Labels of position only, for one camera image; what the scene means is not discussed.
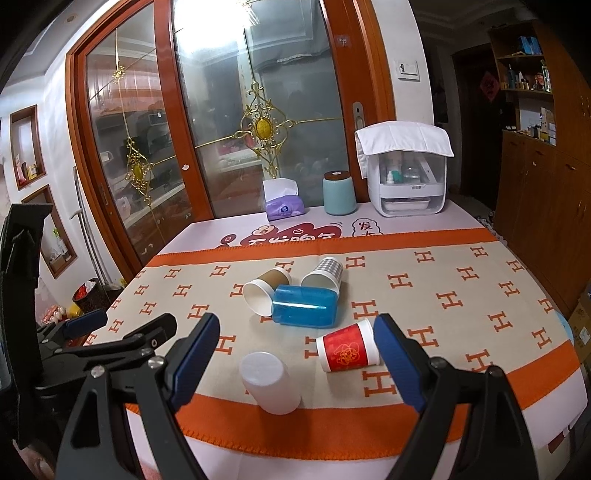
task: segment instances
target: doorway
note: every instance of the doorway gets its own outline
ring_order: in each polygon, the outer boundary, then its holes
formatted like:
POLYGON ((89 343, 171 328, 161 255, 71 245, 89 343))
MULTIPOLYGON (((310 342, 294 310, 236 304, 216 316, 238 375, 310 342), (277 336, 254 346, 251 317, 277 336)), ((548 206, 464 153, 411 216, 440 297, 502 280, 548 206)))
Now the doorway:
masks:
POLYGON ((502 128, 511 125, 512 111, 499 91, 490 44, 452 55, 462 122, 460 192, 491 210, 496 207, 501 177, 502 128))

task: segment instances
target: white plastic cup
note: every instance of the white plastic cup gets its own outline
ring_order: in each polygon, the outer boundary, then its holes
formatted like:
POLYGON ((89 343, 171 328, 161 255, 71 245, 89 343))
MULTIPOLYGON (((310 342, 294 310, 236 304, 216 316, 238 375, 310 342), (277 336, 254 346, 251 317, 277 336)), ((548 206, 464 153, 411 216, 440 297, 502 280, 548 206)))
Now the white plastic cup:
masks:
POLYGON ((249 353, 240 361, 238 370, 244 387, 266 412, 286 415, 300 404, 300 390, 287 372, 286 365, 275 355, 249 353))

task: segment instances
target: orange h pattern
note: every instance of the orange h pattern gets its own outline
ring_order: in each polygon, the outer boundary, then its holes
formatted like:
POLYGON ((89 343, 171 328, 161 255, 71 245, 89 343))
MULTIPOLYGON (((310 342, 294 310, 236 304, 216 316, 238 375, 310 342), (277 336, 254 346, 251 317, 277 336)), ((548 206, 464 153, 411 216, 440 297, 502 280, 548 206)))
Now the orange h pattern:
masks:
POLYGON ((516 288, 515 290, 511 288, 513 286, 512 281, 508 281, 507 283, 499 283, 500 288, 506 288, 507 290, 504 291, 504 294, 509 296, 513 295, 514 293, 519 294, 519 290, 516 288))
POLYGON ((185 290, 190 290, 191 287, 192 285, 179 285, 177 291, 173 293, 173 297, 186 297, 189 292, 185 290))
POLYGON ((435 262, 435 258, 432 256, 431 251, 427 251, 427 252, 415 252, 414 253, 415 257, 420 257, 417 258, 417 263, 420 262, 435 262))
POLYGON ((428 326, 427 328, 423 328, 420 330, 411 330, 408 329, 408 336, 409 337, 413 337, 414 335, 420 335, 421 336, 421 341, 418 343, 420 346, 422 347, 426 347, 426 346, 439 346, 439 342, 437 341, 436 338, 434 338, 433 340, 431 340, 430 342, 427 342, 427 337, 426 334, 430 333, 431 335, 433 335, 433 327, 432 326, 428 326))
POLYGON ((396 395, 396 386, 394 384, 391 384, 389 387, 384 387, 384 384, 382 383, 383 377, 387 377, 390 380, 392 380, 392 376, 390 376, 390 372, 368 373, 365 370, 363 370, 361 373, 363 375, 364 382, 367 382, 367 380, 369 380, 370 378, 375 378, 376 382, 378 383, 378 388, 369 388, 369 387, 363 388, 363 394, 365 395, 366 398, 370 397, 371 395, 378 394, 378 393, 391 393, 392 395, 396 395))
POLYGON ((545 306, 544 306, 544 311, 545 311, 546 313, 548 313, 548 312, 551 312, 552 310, 554 310, 554 307, 552 306, 552 304, 550 303, 550 301, 549 301, 548 299, 541 299, 541 300, 538 300, 538 303, 539 303, 540 305, 545 305, 545 306))
POLYGON ((459 274, 463 272, 462 278, 464 281, 470 280, 471 278, 480 278, 474 273, 474 269, 472 267, 457 268, 456 270, 459 274))
POLYGON ((291 262, 276 262, 275 266, 281 267, 286 272, 291 273, 291 268, 287 268, 287 267, 288 267, 288 265, 293 267, 293 264, 294 264, 294 261, 292 260, 291 262))
POLYGON ((365 262, 361 263, 361 260, 365 260, 365 256, 362 257, 347 257, 345 258, 345 269, 348 270, 350 268, 361 267, 365 268, 365 262))
POLYGON ((412 287, 413 284, 412 282, 403 282, 402 279, 406 278, 408 280, 408 274, 407 273, 403 273, 401 275, 388 275, 388 280, 393 280, 396 279, 397 281, 394 283, 390 284, 390 288, 396 288, 396 287, 412 287))
POLYGON ((188 319, 200 319, 201 317, 203 317, 203 313, 205 313, 208 308, 209 308, 209 305, 193 305, 193 307, 191 307, 191 310, 197 310, 197 313, 189 313, 187 315, 187 318, 188 319))
POLYGON ((359 303, 355 303, 354 301, 351 302, 351 306, 356 309, 358 307, 363 308, 363 313, 357 313, 357 312, 353 312, 353 318, 355 320, 359 320, 360 318, 363 317, 377 317, 379 315, 379 312, 377 310, 374 310, 373 312, 370 312, 368 310, 368 307, 375 307, 375 300, 372 301, 362 301, 359 303))
POLYGON ((470 247, 470 250, 474 252, 475 257, 488 257, 488 253, 485 252, 484 247, 470 247))
POLYGON ((234 343, 236 341, 236 335, 233 335, 231 337, 226 337, 226 336, 222 336, 220 335, 220 345, 218 347, 216 347, 216 352, 223 352, 223 353, 227 353, 228 355, 232 354, 232 347, 226 347, 224 348, 224 345, 226 344, 226 342, 230 342, 230 343, 234 343))
POLYGON ((115 332, 115 333, 117 333, 117 332, 119 331, 119 327, 120 327, 121 325, 123 325, 123 322, 124 322, 124 320, 117 320, 117 319, 115 319, 115 320, 113 321, 113 325, 109 327, 109 331, 110 331, 110 332, 115 332))
POLYGON ((96 335, 94 333, 91 333, 88 338, 86 339, 86 341, 84 342, 85 345, 92 345, 93 340, 96 338, 96 335))
POLYGON ((240 285, 239 283, 234 284, 234 290, 238 289, 238 291, 231 291, 230 297, 242 297, 242 289, 244 288, 244 284, 240 285))
POLYGON ((228 265, 227 267, 218 267, 217 265, 215 267, 213 267, 213 272, 211 272, 209 274, 210 277, 223 277, 227 272, 227 270, 229 270, 231 267, 231 265, 228 265))
POLYGON ((519 270, 525 270, 525 268, 523 268, 517 260, 513 260, 511 262, 506 263, 511 267, 511 270, 513 270, 514 272, 518 272, 519 270))
POLYGON ((164 278, 177 278, 177 273, 180 272, 182 268, 171 268, 168 273, 164 276, 164 278))
MULTIPOLYGON (((306 342, 306 345, 309 345, 311 343, 313 343, 314 345, 316 345, 316 339, 315 338, 310 338, 310 337, 307 336, 304 341, 306 342)), ((312 351, 310 351, 308 349, 304 350, 304 358, 310 358, 311 356, 318 356, 318 352, 312 352, 312 351)))
POLYGON ((147 301, 146 303, 144 303, 144 309, 143 310, 140 310, 139 312, 140 313, 146 313, 148 315, 151 315, 152 314, 152 311, 153 311, 153 309, 154 309, 154 307, 156 305, 157 305, 156 302, 150 303, 150 302, 147 301))
POLYGON ((503 328, 513 327, 511 322, 503 323, 503 319, 507 318, 507 315, 505 315, 505 312, 500 312, 500 313, 497 313, 496 315, 487 315, 487 317, 491 322, 494 322, 494 321, 499 322, 498 325, 493 325, 493 327, 495 328, 497 333, 499 333, 499 331, 502 330, 503 328))
POLYGON ((540 350, 547 343, 552 343, 552 340, 550 339, 550 337, 544 338, 544 334, 545 333, 546 333, 546 329, 545 328, 542 328, 541 330, 538 330, 537 332, 531 332, 531 334, 533 335, 534 338, 540 337, 540 340, 542 340, 541 342, 538 342, 538 347, 540 347, 540 350))
POLYGON ((450 293, 436 293, 435 295, 437 295, 437 298, 439 300, 441 299, 448 299, 449 303, 442 303, 441 306, 443 307, 443 310, 447 310, 449 307, 463 307, 464 304, 462 303, 461 300, 458 301, 453 301, 452 297, 457 297, 457 294, 455 291, 452 291, 450 293))
POLYGON ((483 352, 477 353, 476 355, 466 354, 466 360, 468 360, 469 364, 471 364, 473 360, 477 360, 478 364, 480 365, 479 367, 471 368, 470 370, 472 370, 473 372, 483 372, 488 368, 489 365, 492 365, 492 362, 490 362, 488 365, 485 365, 485 363, 482 361, 483 356, 490 356, 486 348, 483 352))
POLYGON ((149 285, 140 285, 138 289, 134 292, 134 295, 143 295, 144 292, 148 289, 149 285))

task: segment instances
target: cabinet door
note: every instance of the cabinet door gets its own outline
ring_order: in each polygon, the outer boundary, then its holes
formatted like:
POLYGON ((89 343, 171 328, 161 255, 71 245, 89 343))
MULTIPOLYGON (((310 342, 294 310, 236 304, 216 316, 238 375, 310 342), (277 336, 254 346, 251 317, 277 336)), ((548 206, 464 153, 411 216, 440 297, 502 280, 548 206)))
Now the cabinet door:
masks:
POLYGON ((513 232, 511 247, 523 263, 537 270, 543 251, 544 231, 554 197, 556 148, 536 140, 528 140, 526 166, 513 232))
POLYGON ((522 181, 525 168, 525 138, 510 132, 503 133, 501 181, 496 201, 494 226, 509 244, 514 238, 513 230, 519 210, 522 181))
POLYGON ((550 203, 547 226, 537 241, 543 245, 541 261, 544 276, 560 295, 568 310, 563 313, 568 315, 576 305, 586 280, 591 277, 591 271, 587 270, 580 288, 573 286, 580 282, 580 274, 575 275, 577 280, 573 281, 572 272, 585 268, 580 259, 582 248, 579 242, 586 240, 581 228, 586 228, 591 216, 591 205, 586 203, 589 200, 586 188, 591 179, 591 169, 559 151, 556 157, 556 194, 550 203))

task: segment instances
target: blue gripper pad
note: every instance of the blue gripper pad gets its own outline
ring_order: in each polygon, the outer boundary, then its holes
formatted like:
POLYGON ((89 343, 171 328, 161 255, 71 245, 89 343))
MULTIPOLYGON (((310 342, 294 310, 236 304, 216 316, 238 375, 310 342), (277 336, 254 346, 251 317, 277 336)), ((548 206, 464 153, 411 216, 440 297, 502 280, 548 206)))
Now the blue gripper pad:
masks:
POLYGON ((67 320, 63 329, 64 338, 66 340, 80 338, 104 327, 106 324, 107 312, 104 310, 94 310, 77 319, 67 320))
POLYGON ((374 340, 402 399, 420 414, 427 404, 423 387, 430 375, 428 355, 404 336, 388 313, 376 317, 374 340))
POLYGON ((188 337, 177 341, 166 355, 164 382, 171 391, 174 411, 193 398, 220 336, 220 322, 213 313, 205 313, 188 337))

